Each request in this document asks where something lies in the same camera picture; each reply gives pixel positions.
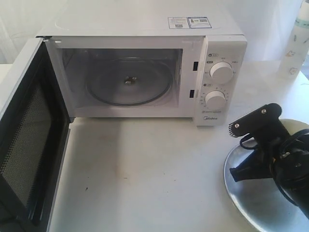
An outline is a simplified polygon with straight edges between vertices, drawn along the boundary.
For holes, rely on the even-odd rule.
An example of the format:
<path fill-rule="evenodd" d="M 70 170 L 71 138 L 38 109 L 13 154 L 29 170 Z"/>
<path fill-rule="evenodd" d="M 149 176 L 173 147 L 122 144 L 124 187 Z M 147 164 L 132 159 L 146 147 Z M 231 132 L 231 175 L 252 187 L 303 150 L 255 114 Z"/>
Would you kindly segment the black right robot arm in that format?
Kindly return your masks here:
<path fill-rule="evenodd" d="M 309 126 L 293 119 L 267 121 L 247 129 L 239 145 L 249 155 L 229 169 L 235 182 L 273 179 L 281 194 L 309 213 Z"/>

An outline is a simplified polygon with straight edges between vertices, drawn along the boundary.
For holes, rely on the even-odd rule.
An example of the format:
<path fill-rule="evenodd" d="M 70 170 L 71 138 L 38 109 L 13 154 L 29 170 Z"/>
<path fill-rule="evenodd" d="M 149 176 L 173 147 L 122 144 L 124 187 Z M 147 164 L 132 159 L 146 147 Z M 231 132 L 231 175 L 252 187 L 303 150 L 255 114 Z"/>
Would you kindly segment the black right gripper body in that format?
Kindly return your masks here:
<path fill-rule="evenodd" d="M 251 154 L 262 156 L 269 166 L 273 159 L 277 158 L 279 146 L 290 137 L 289 132 L 279 119 L 251 132 L 251 135 L 257 142 L 257 148 Z"/>

